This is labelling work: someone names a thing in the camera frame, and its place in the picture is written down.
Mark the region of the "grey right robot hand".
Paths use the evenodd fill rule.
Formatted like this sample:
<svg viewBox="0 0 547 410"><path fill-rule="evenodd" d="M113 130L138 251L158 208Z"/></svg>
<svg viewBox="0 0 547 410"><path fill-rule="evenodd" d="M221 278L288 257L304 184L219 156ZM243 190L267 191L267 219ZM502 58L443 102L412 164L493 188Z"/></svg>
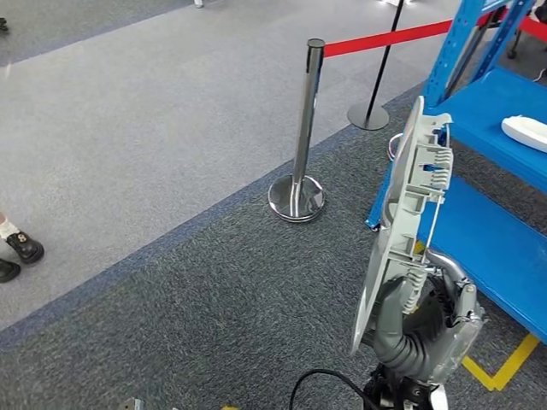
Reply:
<svg viewBox="0 0 547 410"><path fill-rule="evenodd" d="M425 251L430 265L441 271L434 288L410 314L403 299L409 278L397 279L384 291L372 348L385 367L422 384L443 384L456 370L483 327L483 308L476 286L452 258Z"/></svg>

